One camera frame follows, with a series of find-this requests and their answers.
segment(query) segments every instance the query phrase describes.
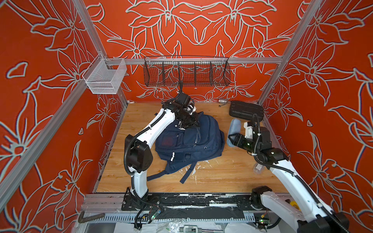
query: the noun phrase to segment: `white mesh basket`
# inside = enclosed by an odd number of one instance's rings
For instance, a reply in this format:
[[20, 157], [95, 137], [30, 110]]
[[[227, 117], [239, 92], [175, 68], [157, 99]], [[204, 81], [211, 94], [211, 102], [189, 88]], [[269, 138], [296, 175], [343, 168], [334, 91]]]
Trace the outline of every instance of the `white mesh basket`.
[[93, 94], [116, 94], [126, 74], [124, 59], [121, 59], [117, 69], [110, 69], [106, 60], [99, 54], [83, 74], [83, 79]]

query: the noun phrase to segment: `black case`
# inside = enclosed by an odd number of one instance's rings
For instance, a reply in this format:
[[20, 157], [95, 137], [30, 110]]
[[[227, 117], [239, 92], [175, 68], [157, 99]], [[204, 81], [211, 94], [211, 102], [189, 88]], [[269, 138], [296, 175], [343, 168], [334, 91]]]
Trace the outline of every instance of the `black case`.
[[233, 100], [229, 107], [229, 115], [245, 120], [253, 120], [253, 114], [258, 116], [258, 120], [262, 121], [264, 117], [263, 107], [258, 104], [245, 103], [238, 100]]

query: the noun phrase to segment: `backpack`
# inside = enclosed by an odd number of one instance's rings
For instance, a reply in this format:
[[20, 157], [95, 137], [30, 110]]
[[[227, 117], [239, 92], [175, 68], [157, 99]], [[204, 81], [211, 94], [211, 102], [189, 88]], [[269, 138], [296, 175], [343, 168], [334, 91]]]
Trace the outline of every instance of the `backpack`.
[[190, 164], [180, 180], [184, 184], [197, 162], [222, 155], [224, 133], [212, 116], [204, 115], [203, 112], [199, 114], [200, 127], [183, 129], [179, 127], [179, 121], [175, 120], [158, 136], [155, 142], [156, 152], [162, 160], [167, 161], [167, 165], [164, 171], [148, 176], [148, 181], [177, 172]]

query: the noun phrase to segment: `backpack strap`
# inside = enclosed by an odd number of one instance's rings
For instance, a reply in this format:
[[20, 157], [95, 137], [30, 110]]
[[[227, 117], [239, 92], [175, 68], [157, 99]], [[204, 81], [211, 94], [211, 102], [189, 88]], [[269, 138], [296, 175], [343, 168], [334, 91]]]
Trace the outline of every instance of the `backpack strap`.
[[187, 172], [185, 173], [185, 175], [183, 176], [183, 178], [181, 178], [180, 180], [180, 183], [184, 184], [184, 182], [187, 180], [187, 178], [189, 177], [190, 173], [192, 173], [194, 167], [196, 166], [197, 162], [193, 162], [191, 165], [190, 165], [190, 168], [187, 170]]
[[161, 176], [163, 176], [163, 175], [165, 175], [165, 174], [166, 174], [165, 171], [161, 171], [161, 172], [158, 173], [158, 174], [155, 174], [155, 175], [152, 175], [152, 176], [148, 176], [148, 177], [146, 178], [146, 180], [147, 180], [147, 181], [154, 180], [154, 179], [157, 179], [157, 178], [159, 178], [159, 177], [161, 177]]

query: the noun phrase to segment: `metal basket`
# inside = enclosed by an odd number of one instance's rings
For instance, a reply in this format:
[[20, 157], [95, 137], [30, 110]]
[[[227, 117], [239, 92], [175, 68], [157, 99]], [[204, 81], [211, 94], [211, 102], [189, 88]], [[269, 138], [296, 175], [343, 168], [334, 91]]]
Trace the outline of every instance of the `metal basket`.
[[231, 68], [228, 57], [152, 56], [145, 57], [146, 86], [228, 86]]
[[119, 59], [118, 66], [110, 67], [99, 54], [83, 74], [83, 79], [93, 94], [116, 94], [126, 74], [124, 59]]

